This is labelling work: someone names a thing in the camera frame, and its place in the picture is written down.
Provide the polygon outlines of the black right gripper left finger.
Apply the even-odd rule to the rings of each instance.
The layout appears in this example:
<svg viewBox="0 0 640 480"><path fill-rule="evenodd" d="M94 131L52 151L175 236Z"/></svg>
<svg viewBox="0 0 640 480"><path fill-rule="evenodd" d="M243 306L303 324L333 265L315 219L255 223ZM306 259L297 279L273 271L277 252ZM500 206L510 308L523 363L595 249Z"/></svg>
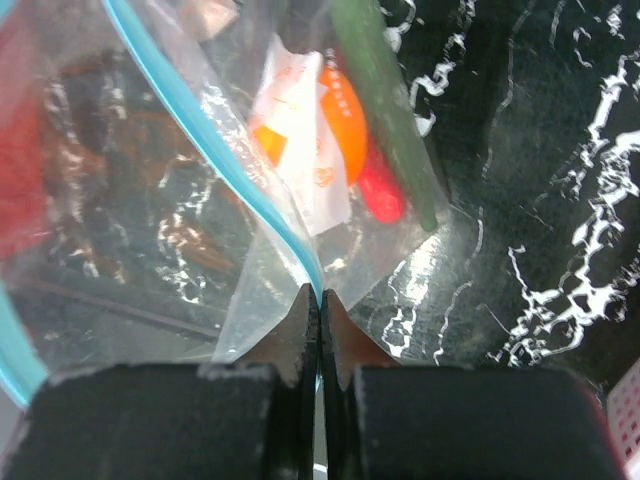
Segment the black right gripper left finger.
<svg viewBox="0 0 640 480"><path fill-rule="evenodd" d="M38 388L5 479L309 479L319 307L309 285L231 363L83 366Z"/></svg>

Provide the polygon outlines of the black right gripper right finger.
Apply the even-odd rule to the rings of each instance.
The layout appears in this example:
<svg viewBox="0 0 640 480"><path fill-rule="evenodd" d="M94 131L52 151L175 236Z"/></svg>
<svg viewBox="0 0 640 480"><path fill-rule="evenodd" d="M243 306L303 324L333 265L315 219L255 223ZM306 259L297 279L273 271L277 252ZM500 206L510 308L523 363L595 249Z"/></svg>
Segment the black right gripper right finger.
<svg viewBox="0 0 640 480"><path fill-rule="evenodd" d="M326 291L319 314L332 479L622 479L587 386L548 369L402 365Z"/></svg>

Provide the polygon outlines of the clear zip top bag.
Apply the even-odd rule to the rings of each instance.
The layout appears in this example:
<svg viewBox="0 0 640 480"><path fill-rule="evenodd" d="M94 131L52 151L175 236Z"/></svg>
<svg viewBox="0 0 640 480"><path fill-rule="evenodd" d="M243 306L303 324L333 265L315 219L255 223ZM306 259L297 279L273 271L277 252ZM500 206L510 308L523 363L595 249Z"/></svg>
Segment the clear zip top bag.
<svg viewBox="0 0 640 480"><path fill-rule="evenodd" d="M447 20L377 1L438 183L438 226L382 224L349 187L319 112L333 1L5 1L34 41L46 227L1 257L1 386L26 406L72 364L228 361L298 288L356 305L449 225L409 60ZM275 166L250 122L288 136Z"/></svg>

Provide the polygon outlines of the orange fake fruit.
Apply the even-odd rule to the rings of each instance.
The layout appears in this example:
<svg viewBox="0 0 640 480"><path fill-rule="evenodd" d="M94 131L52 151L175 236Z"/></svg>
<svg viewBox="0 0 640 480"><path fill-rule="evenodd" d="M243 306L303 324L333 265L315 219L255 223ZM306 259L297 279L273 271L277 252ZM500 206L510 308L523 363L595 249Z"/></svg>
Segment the orange fake fruit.
<svg viewBox="0 0 640 480"><path fill-rule="evenodd" d="M362 107L346 76L337 68L324 66L318 77L319 112L335 141L346 182L351 187L363 170L367 128ZM288 136L282 129L267 126L255 114L251 129L275 166L281 163Z"/></svg>

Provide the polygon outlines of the green fake vegetable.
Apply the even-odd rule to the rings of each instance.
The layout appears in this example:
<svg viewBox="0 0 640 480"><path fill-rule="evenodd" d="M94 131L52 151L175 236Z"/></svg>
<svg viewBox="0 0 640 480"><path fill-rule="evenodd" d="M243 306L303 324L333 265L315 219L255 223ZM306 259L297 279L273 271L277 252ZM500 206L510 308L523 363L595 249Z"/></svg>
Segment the green fake vegetable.
<svg viewBox="0 0 640 480"><path fill-rule="evenodd" d="M331 20L346 71L387 165L426 232L438 226L438 183L409 104L377 1L333 1Z"/></svg>

